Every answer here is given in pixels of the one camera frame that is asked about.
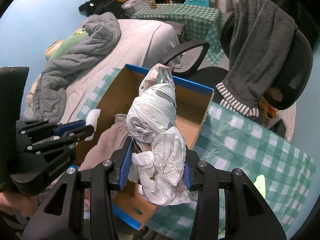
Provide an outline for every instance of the human hand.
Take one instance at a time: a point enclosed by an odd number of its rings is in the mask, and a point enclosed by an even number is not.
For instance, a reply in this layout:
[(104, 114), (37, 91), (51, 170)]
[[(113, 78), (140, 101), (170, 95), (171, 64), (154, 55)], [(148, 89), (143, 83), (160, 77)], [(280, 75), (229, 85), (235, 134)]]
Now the human hand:
[(12, 190), (5, 191), (0, 193), (0, 210), (6, 212), (5, 207), (19, 210), (23, 217), (32, 217), (38, 208), (38, 196), (27, 196)]

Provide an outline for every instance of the gray clothing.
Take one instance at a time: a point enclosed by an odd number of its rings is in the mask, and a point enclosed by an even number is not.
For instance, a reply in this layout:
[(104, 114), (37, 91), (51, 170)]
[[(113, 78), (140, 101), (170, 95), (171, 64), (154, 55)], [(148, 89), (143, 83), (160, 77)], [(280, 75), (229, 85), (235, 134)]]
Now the gray clothing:
[(62, 57), (51, 60), (41, 73), (33, 95), (34, 119), (59, 122), (67, 102), (66, 88), (81, 70), (94, 67), (117, 45), (121, 37), (112, 13), (92, 15), (85, 24), (89, 37), (71, 47)]
[(221, 105), (258, 117), (257, 103), (281, 70), (297, 26), (270, 0), (239, 0), (230, 43), (229, 72), (216, 88)]
[(148, 0), (128, 0), (121, 7), (125, 10), (125, 14), (131, 19), (132, 15), (147, 5)]
[(101, 134), (97, 145), (88, 152), (79, 171), (92, 169), (104, 160), (109, 160), (115, 150), (123, 147), (130, 136), (126, 119), (126, 114), (116, 114), (115, 124)]

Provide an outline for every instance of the blue wall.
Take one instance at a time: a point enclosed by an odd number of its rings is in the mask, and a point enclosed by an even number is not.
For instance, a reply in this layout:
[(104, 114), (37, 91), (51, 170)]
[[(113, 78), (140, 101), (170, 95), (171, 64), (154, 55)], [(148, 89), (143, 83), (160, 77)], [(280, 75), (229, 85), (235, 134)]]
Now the blue wall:
[[(45, 67), (46, 49), (85, 19), (78, 7), (89, 0), (14, 0), (0, 19), (0, 66), (28, 66), (25, 95)], [(22, 112), (26, 106), (25, 96)]]
[(287, 231), (288, 239), (297, 231), (309, 215), (320, 194), (320, 41), (313, 53), (313, 65), (305, 90), (297, 100), (296, 122), (292, 143), (316, 160), (314, 175), (306, 202), (296, 220)]

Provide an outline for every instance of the blue gripper pad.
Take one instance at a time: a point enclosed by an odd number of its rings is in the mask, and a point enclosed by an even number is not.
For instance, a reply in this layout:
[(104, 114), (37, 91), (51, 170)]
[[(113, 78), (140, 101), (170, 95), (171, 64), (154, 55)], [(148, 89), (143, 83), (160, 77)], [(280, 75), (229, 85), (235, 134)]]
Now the blue gripper pad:
[(187, 187), (187, 190), (191, 190), (190, 168), (187, 162), (184, 163), (182, 180), (183, 184)]
[(73, 129), (81, 128), (83, 126), (85, 126), (85, 120), (66, 123), (66, 124), (60, 125), (58, 129), (55, 131), (54, 135), (63, 136), (65, 132), (71, 131)]
[(125, 157), (123, 159), (121, 168), (120, 168), (120, 179), (119, 179), (119, 187), (120, 190), (123, 190), (123, 187), (127, 184), (129, 171), (131, 167), (131, 155), (133, 151), (133, 140), (131, 140)]

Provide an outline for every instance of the chair armrest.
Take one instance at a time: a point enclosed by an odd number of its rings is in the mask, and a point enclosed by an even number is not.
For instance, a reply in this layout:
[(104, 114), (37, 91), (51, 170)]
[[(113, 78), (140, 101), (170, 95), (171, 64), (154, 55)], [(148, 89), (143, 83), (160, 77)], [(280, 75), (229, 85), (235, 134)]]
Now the chair armrest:
[(193, 40), (193, 41), (187, 41), (187, 42), (184, 42), (178, 46), (175, 46), (173, 49), (171, 49), (168, 52), (168, 54), (165, 56), (165, 60), (161, 64), (167, 66), (168, 63), (171, 60), (173, 60), (174, 58), (176, 58), (177, 56), (181, 55), (182, 53), (184, 53), (188, 50), (191, 50), (191, 49), (194, 49), (197, 47), (202, 47), (202, 50), (201, 50), (199, 57), (194, 62), (194, 64), (184, 72), (174, 72), (173, 71), (173, 73), (172, 73), (174, 76), (188, 78), (189, 76), (191, 76), (193, 73), (195, 73), (197, 71), (200, 64), (204, 60), (204, 57), (207, 54), (208, 49), (209, 49), (208, 42), (203, 41), (203, 40)]

